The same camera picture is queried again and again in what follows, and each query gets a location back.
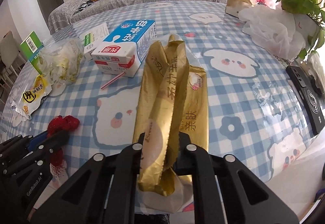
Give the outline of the yellow snack wrapper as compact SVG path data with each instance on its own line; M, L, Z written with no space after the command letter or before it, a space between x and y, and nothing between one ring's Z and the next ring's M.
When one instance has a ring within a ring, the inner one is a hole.
M20 93L18 101L12 101L11 108L24 118L31 120L31 115L41 106L52 91L52 84L42 74L36 76L30 89Z

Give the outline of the clear plastic bag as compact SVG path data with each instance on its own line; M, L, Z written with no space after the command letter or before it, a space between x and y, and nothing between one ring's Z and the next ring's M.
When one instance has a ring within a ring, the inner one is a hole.
M43 47L37 63L51 84L72 84L76 81L84 59L79 38L68 38Z

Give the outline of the green medicine box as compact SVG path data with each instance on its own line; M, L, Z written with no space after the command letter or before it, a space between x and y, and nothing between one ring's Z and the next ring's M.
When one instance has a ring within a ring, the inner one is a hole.
M36 32L32 31L20 44L20 47L35 70L39 74L42 74L39 63L39 52L43 48L43 43L40 41Z

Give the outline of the gold tissue package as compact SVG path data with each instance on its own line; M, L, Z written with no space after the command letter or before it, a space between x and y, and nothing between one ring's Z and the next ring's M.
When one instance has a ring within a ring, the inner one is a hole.
M136 209L142 214L174 214L193 202L192 177L173 168L179 133L209 146L207 73L177 34L152 42L145 60L133 141L144 134L137 179Z

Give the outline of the white Acarbose tablets box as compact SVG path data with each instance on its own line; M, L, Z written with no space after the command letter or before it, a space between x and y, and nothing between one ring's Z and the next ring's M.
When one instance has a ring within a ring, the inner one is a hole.
M101 23L96 27L86 30L79 38L83 45L83 54L87 61L92 60L91 53L109 35L107 23Z

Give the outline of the blue white milk carton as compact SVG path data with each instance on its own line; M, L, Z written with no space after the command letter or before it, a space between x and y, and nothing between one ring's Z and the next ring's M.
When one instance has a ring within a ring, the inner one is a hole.
M91 53L103 73L132 78L157 37L154 20L126 20L112 31Z

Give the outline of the blue checkered bear tablecloth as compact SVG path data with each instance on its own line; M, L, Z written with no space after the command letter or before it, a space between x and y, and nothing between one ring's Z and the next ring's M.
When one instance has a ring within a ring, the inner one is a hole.
M73 64L27 63L1 123L1 213L27 219L87 162L89 181L111 157L139 147L135 210L196 210L194 176L178 163L186 144L241 161L267 182L311 145L324 116L309 78L248 36L244 15L219 3L166 1L97 14L54 34Z

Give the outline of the white dining chair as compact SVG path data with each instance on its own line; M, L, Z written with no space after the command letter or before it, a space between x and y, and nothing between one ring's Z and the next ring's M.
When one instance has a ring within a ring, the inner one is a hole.
M1 76L3 76L11 85L14 85L14 82L11 80L9 72L15 74L18 77L13 63L16 59L19 58L23 63L26 63L26 59L20 53L19 44L16 42L12 31L10 30L1 40L1 61L5 65L4 70L1 70Z

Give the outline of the pink striped straw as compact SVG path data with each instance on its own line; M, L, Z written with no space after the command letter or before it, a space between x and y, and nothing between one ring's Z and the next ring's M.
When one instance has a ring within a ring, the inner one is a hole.
M106 82L104 85L102 85L100 87L100 89L105 89L107 86L109 86L110 84L116 82L119 78L123 77L125 75L125 72L122 72L120 74L118 74L117 76L115 76L114 78L112 78L111 80L109 80L108 82Z

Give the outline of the black phone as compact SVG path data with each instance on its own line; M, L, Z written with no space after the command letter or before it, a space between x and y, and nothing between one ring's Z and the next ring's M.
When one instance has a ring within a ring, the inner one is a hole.
M298 66L287 66L286 72L293 82L306 109L313 135L318 135L324 128L324 116L312 85L305 72Z

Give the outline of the gold tissue box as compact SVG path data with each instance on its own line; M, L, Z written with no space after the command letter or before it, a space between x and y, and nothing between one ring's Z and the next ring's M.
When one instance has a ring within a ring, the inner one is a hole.
M227 0L225 13L238 18L238 13L245 8L251 8L250 0Z

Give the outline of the green potted plant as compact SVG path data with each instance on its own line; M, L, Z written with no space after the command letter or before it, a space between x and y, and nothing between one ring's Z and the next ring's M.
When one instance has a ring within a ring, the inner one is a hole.
M277 0L281 7L291 14L308 16L316 25L313 33L307 34L307 46L303 48L299 57L305 59L324 45L324 0Z

